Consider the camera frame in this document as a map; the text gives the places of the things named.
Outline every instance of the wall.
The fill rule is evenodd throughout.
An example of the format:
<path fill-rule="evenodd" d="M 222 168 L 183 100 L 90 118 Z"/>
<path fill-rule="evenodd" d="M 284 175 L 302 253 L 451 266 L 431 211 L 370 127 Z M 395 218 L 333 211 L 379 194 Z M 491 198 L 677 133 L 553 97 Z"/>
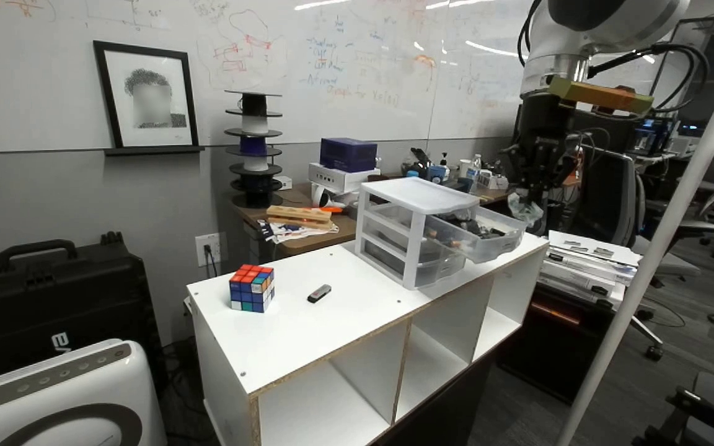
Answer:
<path fill-rule="evenodd" d="M 503 144 L 508 140 L 395 142 L 382 144 L 379 157 L 395 168 L 410 157 L 410 146 L 425 146 L 437 159 L 447 148 L 456 162 Z M 295 144 L 284 152 L 286 174 L 302 180 L 318 146 Z M 223 206 L 230 163 L 234 157 L 227 152 L 183 159 L 106 159 L 103 152 L 0 154 L 0 251 L 48 237 L 86 246 L 106 231 L 122 231 L 130 251 L 146 262 L 161 343 L 183 339 L 192 334 L 189 319 L 181 318 L 187 282 L 204 278 L 193 235 L 223 231 L 223 256 L 244 253 L 244 237 L 234 235 L 238 226 Z"/>

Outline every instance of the handle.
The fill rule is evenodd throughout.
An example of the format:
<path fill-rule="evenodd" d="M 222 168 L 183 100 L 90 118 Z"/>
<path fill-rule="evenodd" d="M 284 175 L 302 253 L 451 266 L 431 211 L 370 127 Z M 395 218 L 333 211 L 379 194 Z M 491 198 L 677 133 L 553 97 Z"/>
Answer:
<path fill-rule="evenodd" d="M 70 241 L 39 241 L 39 242 L 25 242 L 25 246 L 12 246 L 0 253 L 0 272 L 12 270 L 12 258 L 18 256 L 34 256 L 42 251 L 65 251 L 67 258 L 79 258 L 78 246 Z"/>

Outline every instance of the blue box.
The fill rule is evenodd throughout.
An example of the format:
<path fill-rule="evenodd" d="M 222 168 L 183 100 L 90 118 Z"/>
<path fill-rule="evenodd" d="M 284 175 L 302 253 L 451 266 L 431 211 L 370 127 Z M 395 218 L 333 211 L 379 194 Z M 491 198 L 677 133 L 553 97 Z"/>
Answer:
<path fill-rule="evenodd" d="M 275 299 L 275 270 L 240 266 L 230 278 L 230 307 L 244 312 L 265 312 Z"/>
<path fill-rule="evenodd" d="M 321 163 L 339 170 L 373 170 L 378 168 L 378 144 L 359 140 L 323 140 Z"/>
<path fill-rule="evenodd" d="M 240 140 L 240 154 L 254 159 L 265 159 L 265 140 Z"/>

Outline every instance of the black hard case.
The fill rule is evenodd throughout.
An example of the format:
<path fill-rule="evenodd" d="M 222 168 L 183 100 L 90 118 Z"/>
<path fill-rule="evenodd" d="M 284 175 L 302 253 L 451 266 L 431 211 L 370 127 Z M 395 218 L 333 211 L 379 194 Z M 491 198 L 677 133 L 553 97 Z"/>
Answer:
<path fill-rule="evenodd" d="M 119 232 L 100 246 L 42 241 L 0 253 L 0 374 L 109 338 L 140 343 L 165 384 L 144 262 Z"/>

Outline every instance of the picture frame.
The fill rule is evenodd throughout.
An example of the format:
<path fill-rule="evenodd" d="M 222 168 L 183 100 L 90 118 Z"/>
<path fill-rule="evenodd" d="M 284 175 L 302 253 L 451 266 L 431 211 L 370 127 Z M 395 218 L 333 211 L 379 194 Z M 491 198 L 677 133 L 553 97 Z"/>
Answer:
<path fill-rule="evenodd" d="M 91 45 L 117 154 L 201 152 L 187 53 Z"/>

